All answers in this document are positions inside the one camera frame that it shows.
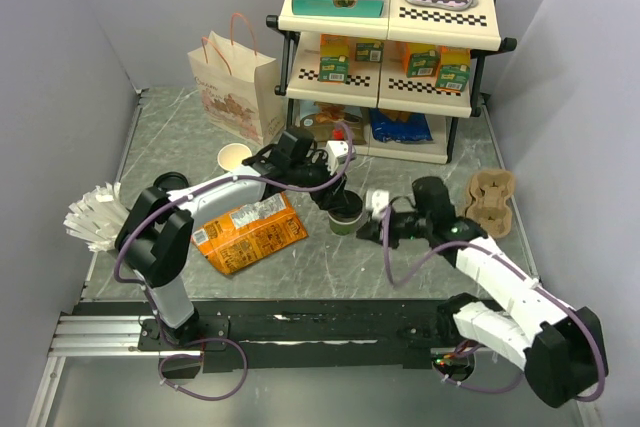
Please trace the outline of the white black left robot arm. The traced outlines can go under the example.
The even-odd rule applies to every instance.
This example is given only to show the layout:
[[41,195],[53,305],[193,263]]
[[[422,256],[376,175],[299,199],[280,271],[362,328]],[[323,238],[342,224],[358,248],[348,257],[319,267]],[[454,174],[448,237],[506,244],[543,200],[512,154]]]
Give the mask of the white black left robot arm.
[[310,131],[288,127],[276,142],[213,180],[171,192],[150,187],[139,195],[116,237],[115,266],[131,269],[130,282],[143,290],[161,336],[172,347],[187,348],[198,336],[199,315],[181,277],[197,230],[284,191],[307,193],[324,211],[346,208],[345,174],[355,149],[347,124],[336,126],[342,139],[323,148]]

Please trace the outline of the green paper coffee cup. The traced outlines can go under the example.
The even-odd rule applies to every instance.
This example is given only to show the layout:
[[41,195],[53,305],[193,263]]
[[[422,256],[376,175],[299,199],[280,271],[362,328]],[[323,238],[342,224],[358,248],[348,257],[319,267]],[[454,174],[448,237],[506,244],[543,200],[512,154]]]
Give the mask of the green paper coffee cup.
[[329,228],[338,236],[348,236],[355,234],[363,222],[363,213],[354,216],[340,216],[328,214]]
[[242,143],[223,146],[217,154],[218,165],[226,172],[233,171],[252,155],[251,149]]

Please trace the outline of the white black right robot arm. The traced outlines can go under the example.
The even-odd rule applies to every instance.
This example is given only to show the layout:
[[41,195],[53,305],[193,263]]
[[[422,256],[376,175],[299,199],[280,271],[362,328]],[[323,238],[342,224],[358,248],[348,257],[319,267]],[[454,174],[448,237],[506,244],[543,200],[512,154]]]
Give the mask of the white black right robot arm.
[[358,238],[382,246],[386,268],[401,240],[424,239],[430,249],[411,268],[412,275],[440,255],[500,307],[458,294],[439,308],[438,337],[448,345],[469,340],[491,349],[516,366],[550,407],[598,400],[609,369],[596,313],[560,300],[518,267],[478,223],[456,213],[440,178],[419,178],[412,190],[412,208],[405,212],[394,209],[389,192],[368,190],[368,219]]

